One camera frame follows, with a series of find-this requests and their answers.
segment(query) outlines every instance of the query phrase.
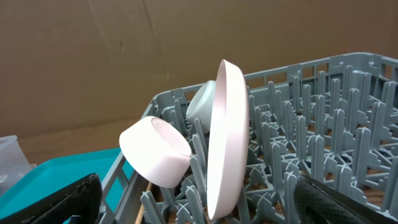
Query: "white bowl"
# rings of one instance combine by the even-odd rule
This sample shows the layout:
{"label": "white bowl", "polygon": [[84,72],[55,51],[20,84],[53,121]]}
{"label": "white bowl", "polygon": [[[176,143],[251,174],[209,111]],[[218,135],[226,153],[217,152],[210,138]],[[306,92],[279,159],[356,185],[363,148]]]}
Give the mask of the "white bowl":
{"label": "white bowl", "polygon": [[249,106],[242,71],[222,60],[211,115],[207,208],[211,219],[228,215],[243,185],[249,144]]}
{"label": "white bowl", "polygon": [[134,170],[160,187],[176,187],[189,167],[188,142],[160,118],[142,118],[121,133],[119,143]]}
{"label": "white bowl", "polygon": [[187,110],[187,120],[193,124],[195,118],[200,118],[203,132],[210,131],[211,111],[216,91],[216,82],[213,80],[204,83],[192,98]]}

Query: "wooden stick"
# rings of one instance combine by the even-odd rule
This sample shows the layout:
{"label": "wooden stick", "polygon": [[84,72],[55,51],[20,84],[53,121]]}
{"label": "wooden stick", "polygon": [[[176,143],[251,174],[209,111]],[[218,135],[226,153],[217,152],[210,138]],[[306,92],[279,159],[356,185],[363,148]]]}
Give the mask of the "wooden stick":
{"label": "wooden stick", "polygon": [[[152,183],[149,182],[147,189],[145,191],[147,192],[147,191],[151,190],[151,188],[152,188]],[[144,216],[144,206],[141,204],[141,207],[139,207],[139,211],[137,214],[136,222],[134,224],[141,224],[143,216]]]}

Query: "wooden floor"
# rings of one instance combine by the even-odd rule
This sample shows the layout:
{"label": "wooden floor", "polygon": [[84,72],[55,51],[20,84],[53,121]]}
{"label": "wooden floor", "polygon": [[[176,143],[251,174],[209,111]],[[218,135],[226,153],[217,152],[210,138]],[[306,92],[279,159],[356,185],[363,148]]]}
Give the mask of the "wooden floor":
{"label": "wooden floor", "polygon": [[[31,164],[39,165],[54,157],[119,147],[120,133],[133,125],[136,121],[137,119],[115,121],[97,126],[65,130],[30,138],[21,138],[18,139],[18,143],[28,161]],[[369,202],[381,206],[384,192],[375,189],[363,190]],[[277,212],[283,214],[283,209],[278,207],[278,205],[275,209]],[[174,213],[170,214],[168,223],[175,223]]]}

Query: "black object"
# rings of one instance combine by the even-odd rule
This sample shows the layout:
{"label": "black object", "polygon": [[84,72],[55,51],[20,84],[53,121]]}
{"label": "black object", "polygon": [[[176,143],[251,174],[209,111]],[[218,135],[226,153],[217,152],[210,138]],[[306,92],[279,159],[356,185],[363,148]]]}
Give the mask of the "black object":
{"label": "black object", "polygon": [[306,175],[298,177],[294,204],[301,223],[398,223]]}
{"label": "black object", "polygon": [[33,205],[0,220],[0,224],[94,224],[100,212],[102,186],[89,174]]}

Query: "pink plate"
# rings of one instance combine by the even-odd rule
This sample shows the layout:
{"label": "pink plate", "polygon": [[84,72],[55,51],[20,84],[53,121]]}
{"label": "pink plate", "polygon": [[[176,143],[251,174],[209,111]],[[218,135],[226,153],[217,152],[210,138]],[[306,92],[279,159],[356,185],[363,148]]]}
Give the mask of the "pink plate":
{"label": "pink plate", "polygon": [[242,71],[222,60],[211,115],[207,207],[211,219],[232,212],[244,179],[249,144],[249,106]]}
{"label": "pink plate", "polygon": [[160,187],[176,187],[189,167],[188,142],[160,118],[142,118],[121,133],[119,143],[134,170]]}

